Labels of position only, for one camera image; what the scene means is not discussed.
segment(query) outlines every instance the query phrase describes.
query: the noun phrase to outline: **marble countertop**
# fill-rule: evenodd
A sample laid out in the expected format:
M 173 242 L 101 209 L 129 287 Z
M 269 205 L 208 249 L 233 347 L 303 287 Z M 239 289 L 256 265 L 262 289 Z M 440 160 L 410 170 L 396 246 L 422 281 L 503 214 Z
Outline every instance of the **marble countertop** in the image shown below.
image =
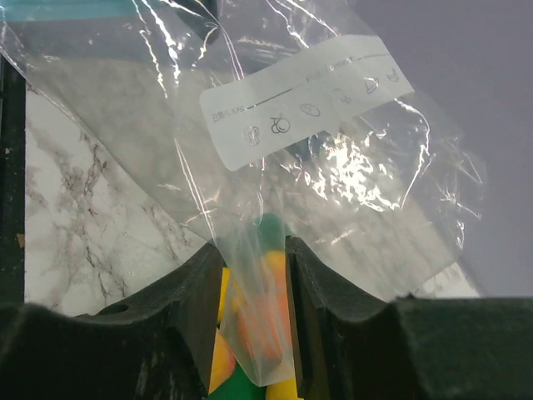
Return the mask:
M 67 315 L 96 313 L 179 267 L 205 243 L 31 88 L 26 134 L 27 302 Z M 416 295 L 478 296 L 457 264 Z

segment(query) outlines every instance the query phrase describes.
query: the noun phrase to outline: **yellow object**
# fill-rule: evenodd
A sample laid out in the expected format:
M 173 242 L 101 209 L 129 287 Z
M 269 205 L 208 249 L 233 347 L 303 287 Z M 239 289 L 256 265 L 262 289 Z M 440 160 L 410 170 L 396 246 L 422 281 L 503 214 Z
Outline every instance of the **yellow object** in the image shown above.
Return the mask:
M 297 400 L 296 379 L 279 382 L 266 388 L 266 400 Z
M 211 365 L 209 394 L 217 390 L 233 374 L 234 370 L 235 358 L 233 357 L 232 350 L 217 329 L 217 333 L 215 334 L 215 348 L 213 350 L 213 362 Z
M 220 302 L 218 303 L 217 322 L 220 323 L 224 316 L 224 304 L 226 304 L 227 284 L 230 282 L 230 269 L 222 269 L 222 286 L 220 288 Z
M 286 290 L 286 262 L 285 252 L 273 250 L 262 258 L 263 266 L 267 267 L 274 275 L 274 283 L 280 290 Z

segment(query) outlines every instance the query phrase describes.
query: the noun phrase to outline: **dark object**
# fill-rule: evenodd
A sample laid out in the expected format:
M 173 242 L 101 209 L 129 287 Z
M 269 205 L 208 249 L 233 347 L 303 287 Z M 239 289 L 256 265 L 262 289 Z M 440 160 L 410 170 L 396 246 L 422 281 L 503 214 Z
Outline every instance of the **dark object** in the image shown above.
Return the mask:
M 0 303 L 24 301 L 26 82 L 0 57 Z
M 0 306 L 0 398 L 206 396 L 222 264 L 207 244 L 176 271 L 96 316 Z
M 287 242 L 306 400 L 533 398 L 530 299 L 377 300 Z

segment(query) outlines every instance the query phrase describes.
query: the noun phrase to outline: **black strip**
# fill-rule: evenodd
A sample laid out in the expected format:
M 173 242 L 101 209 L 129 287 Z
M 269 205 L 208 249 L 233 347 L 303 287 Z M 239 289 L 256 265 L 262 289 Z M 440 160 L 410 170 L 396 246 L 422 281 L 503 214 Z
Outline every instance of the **black strip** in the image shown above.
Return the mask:
M 24 301 L 26 84 L 3 58 L 0 127 L 0 303 Z

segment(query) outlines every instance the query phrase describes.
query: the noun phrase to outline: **marble surface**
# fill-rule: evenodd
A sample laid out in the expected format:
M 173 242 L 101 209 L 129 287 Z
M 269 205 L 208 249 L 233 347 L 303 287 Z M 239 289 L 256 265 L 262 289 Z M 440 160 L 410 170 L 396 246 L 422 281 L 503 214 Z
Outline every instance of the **marble surface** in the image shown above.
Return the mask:
M 26 134 L 26 301 L 67 315 L 96 313 L 177 268 L 205 242 L 31 88 Z M 416 295 L 477 292 L 454 264 Z

